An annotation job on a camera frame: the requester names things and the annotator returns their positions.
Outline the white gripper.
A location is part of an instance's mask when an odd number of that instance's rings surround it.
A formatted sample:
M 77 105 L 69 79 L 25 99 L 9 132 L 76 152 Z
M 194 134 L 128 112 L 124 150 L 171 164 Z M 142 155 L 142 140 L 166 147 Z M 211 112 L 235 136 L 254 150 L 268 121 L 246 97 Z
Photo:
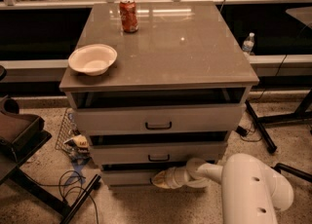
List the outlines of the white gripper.
M 173 167 L 158 172 L 152 178 L 152 184 L 162 189 L 178 189 L 186 185 L 191 176 L 186 167 Z

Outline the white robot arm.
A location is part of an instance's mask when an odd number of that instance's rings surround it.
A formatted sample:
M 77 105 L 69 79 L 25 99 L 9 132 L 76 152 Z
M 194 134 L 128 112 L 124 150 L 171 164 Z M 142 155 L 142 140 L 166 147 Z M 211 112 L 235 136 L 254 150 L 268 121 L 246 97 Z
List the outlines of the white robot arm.
M 230 156 L 222 166 L 192 158 L 184 167 L 160 171 L 152 184 L 163 189 L 204 188 L 211 180 L 221 185 L 223 224 L 278 224 L 276 213 L 293 204 L 288 179 L 243 153 Z

